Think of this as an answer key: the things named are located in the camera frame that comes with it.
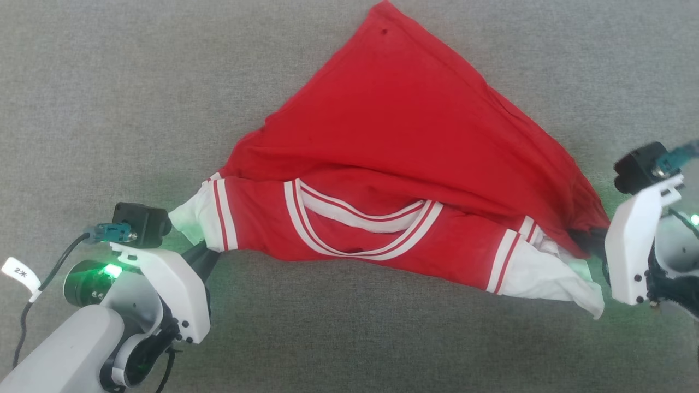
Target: cable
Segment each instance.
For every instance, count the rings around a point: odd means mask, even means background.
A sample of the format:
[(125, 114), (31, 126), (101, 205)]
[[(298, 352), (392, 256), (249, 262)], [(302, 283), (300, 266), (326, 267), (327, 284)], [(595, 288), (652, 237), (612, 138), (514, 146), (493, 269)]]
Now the cable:
[(53, 270), (51, 270), (51, 273), (48, 274), (48, 277), (46, 278), (46, 280), (44, 280), (43, 284), (41, 284), (41, 286), (39, 287), (40, 291), (43, 291), (46, 289), (46, 287), (51, 283), (51, 280), (53, 280), (53, 278), (56, 276), (56, 274), (58, 274), (58, 270), (61, 268), (61, 266), (63, 266), (63, 262), (65, 262), (66, 259), (68, 259), (68, 256), (71, 254), (71, 252), (73, 252), (73, 250), (75, 250), (75, 248), (78, 246), (78, 244), (80, 244), (80, 242), (82, 242), (86, 238), (89, 238), (89, 234), (80, 235), (80, 237), (78, 237), (76, 240), (74, 240), (68, 246), (68, 248), (65, 251), (63, 251), (63, 255), (61, 255), (61, 257), (58, 259), (58, 262), (56, 262), (56, 264), (53, 266)]
[(15, 356), (12, 358), (12, 370), (20, 363), (20, 351), (22, 350), (22, 345), (24, 345), (24, 339), (27, 338), (27, 314), (29, 314), (29, 309), (32, 304), (34, 303), (28, 302), (26, 306), (24, 306), (24, 310), (22, 310), (22, 316), (20, 316), (20, 328), (22, 329), (22, 333), (20, 334), (20, 342), (17, 343), (17, 348), (15, 349)]
[(178, 351), (170, 347), (165, 352), (168, 353), (168, 365), (165, 368), (163, 380), (160, 381), (160, 386), (158, 386), (158, 390), (156, 390), (155, 393), (162, 393), (163, 389), (165, 389), (165, 384), (168, 382), (170, 372), (173, 370), (173, 365), (175, 364), (175, 354), (182, 351)]
[[(85, 240), (86, 238), (89, 238), (89, 234), (82, 234), (80, 237), (78, 237), (74, 242), (72, 242), (68, 248), (63, 251), (63, 255), (58, 259), (58, 262), (53, 266), (53, 269), (51, 272), (48, 274), (48, 277), (44, 280), (44, 282), (41, 284), (41, 286), (38, 289), (38, 292), (43, 292), (43, 290), (46, 289), (46, 287), (51, 283), (53, 278), (58, 274), (58, 270), (60, 270), (61, 266), (63, 266), (63, 263), (68, 259), (68, 256), (75, 250), (75, 248)], [(20, 363), (20, 352), (22, 351), (22, 346), (24, 345), (24, 340), (27, 338), (27, 314), (29, 314), (29, 309), (31, 306), (34, 304), (33, 301), (30, 301), (24, 306), (24, 310), (22, 311), (22, 315), (20, 316), (20, 328), (22, 330), (20, 334), (20, 341), (17, 343), (17, 348), (15, 349), (15, 356), (12, 360), (12, 370), (14, 370), (17, 365)]]

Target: green led light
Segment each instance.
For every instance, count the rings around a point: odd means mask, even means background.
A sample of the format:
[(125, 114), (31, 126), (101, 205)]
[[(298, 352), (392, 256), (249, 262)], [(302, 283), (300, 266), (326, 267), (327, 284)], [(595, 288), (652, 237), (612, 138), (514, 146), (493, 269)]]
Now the green led light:
[(117, 278), (119, 277), (119, 274), (122, 273), (124, 269), (118, 267), (117, 265), (114, 264), (109, 264), (104, 267), (104, 273), (111, 278)]

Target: gray fabric surface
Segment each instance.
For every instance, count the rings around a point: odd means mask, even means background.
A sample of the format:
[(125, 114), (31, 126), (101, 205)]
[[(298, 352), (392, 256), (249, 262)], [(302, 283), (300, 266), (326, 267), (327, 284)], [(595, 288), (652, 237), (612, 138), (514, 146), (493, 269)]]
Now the gray fabric surface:
[[(0, 260), (40, 277), (118, 201), (191, 196), (354, 32), (375, 0), (0, 1)], [(613, 162), (699, 135), (693, 0), (396, 0), (557, 138), (609, 212)], [(699, 166), (683, 208), (699, 210)], [(179, 234), (166, 247), (183, 251)], [(69, 265), (107, 255), (81, 247)], [(601, 280), (598, 262), (595, 277)], [(23, 355), (75, 309), (60, 280)], [(688, 317), (508, 299), (360, 262), (230, 252), (213, 326), (166, 392), (696, 392)], [(26, 290), (0, 278), (0, 376)], [(160, 361), (146, 386), (159, 382)]]

